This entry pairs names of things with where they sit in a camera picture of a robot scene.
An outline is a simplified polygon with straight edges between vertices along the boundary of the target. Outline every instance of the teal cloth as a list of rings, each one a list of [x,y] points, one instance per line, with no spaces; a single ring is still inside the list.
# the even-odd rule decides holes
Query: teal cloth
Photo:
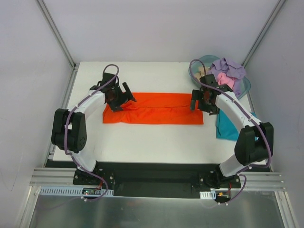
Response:
[[[238,131],[226,114],[220,110],[217,118],[217,138],[237,141]]]

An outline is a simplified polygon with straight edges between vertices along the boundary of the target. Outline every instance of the table top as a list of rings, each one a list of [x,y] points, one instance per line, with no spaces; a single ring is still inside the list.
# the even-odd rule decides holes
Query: table top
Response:
[[[191,93],[197,89],[188,74],[188,63],[81,62],[69,106],[83,98],[102,79],[110,63],[120,68],[120,83],[132,92]],[[107,72],[115,73],[115,67]],[[240,102],[251,111],[248,97]],[[102,124],[95,145],[99,162],[221,163],[234,154],[234,141],[216,138],[216,116],[204,112],[204,125]],[[71,161],[56,148],[54,161]]]

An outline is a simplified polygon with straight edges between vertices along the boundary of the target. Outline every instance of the white wall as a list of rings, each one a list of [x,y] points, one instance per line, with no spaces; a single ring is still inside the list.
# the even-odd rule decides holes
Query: white wall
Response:
[[[0,227],[16,227],[71,68],[34,0],[0,7]]]
[[[45,0],[76,62],[242,62],[277,0]]]
[[[257,116],[275,130],[272,167],[285,175],[304,227],[304,1],[287,1],[247,71]]]

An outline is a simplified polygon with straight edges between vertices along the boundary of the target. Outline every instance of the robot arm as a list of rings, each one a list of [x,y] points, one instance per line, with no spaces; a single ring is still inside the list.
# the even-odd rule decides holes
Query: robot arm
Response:
[[[218,189],[220,184],[229,182],[235,175],[246,169],[246,167],[249,167],[252,163],[260,162],[268,158],[266,144],[252,120],[262,129],[269,144],[271,156],[273,155],[274,130],[270,123],[262,123],[248,112],[238,101],[228,85],[219,86],[214,75],[206,75],[202,77],[200,81],[205,85],[215,87],[225,92],[228,96],[232,97],[233,101],[218,91],[202,87],[200,90],[192,91],[191,109],[194,110],[196,101],[198,101],[198,109],[210,114],[218,114],[219,109],[221,109],[239,132],[234,154],[219,164],[214,172],[205,178],[205,183],[208,186]]]
[[[113,112],[117,112],[122,110],[122,104],[129,100],[136,101],[125,82],[123,83],[125,92],[122,92],[118,80],[113,80],[103,87],[114,77],[113,74],[103,72],[103,80],[90,88],[89,99],[86,99],[87,95],[81,100],[84,101],[81,105],[77,103],[68,109],[57,109],[55,112],[51,141],[59,149],[64,150],[67,127],[67,155],[73,156],[76,164],[81,165],[78,169],[82,171],[93,171],[96,165],[94,154],[96,132],[101,127],[102,114],[106,104],[109,104]],[[72,112],[71,118],[69,125],[66,126],[70,112]]]

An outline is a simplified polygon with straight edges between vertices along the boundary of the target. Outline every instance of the folded orange fabric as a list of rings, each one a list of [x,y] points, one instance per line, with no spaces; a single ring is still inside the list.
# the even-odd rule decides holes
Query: folded orange fabric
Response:
[[[128,124],[204,124],[203,112],[191,111],[191,94],[133,93],[137,102],[129,101],[123,111],[112,112],[107,105],[103,123]]]

